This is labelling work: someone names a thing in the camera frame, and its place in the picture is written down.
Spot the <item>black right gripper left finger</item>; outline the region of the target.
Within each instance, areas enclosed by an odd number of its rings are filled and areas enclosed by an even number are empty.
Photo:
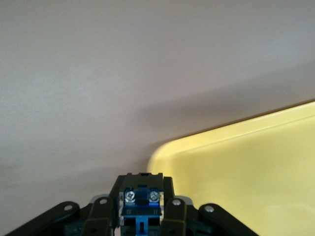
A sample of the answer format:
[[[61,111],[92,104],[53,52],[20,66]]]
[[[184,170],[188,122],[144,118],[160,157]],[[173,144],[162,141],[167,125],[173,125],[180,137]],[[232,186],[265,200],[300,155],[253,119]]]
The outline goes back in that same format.
[[[118,176],[109,195],[95,196],[83,208],[71,201],[59,203],[5,236],[114,236],[124,178]]]

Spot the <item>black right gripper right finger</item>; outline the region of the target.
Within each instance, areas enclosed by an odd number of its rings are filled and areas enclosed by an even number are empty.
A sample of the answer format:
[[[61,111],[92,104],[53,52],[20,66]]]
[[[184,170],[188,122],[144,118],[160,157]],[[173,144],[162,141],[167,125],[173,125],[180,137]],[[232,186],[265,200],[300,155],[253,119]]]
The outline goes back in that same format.
[[[161,236],[257,236],[257,233],[214,203],[198,209],[174,193],[171,177],[165,177],[164,218]]]

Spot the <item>yellow plastic tray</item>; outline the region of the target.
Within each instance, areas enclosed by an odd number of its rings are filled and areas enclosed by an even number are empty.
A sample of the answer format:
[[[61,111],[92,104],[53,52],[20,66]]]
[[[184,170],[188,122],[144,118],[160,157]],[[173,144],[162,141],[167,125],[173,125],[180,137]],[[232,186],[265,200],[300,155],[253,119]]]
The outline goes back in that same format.
[[[147,170],[260,236],[315,236],[315,101],[168,142]]]

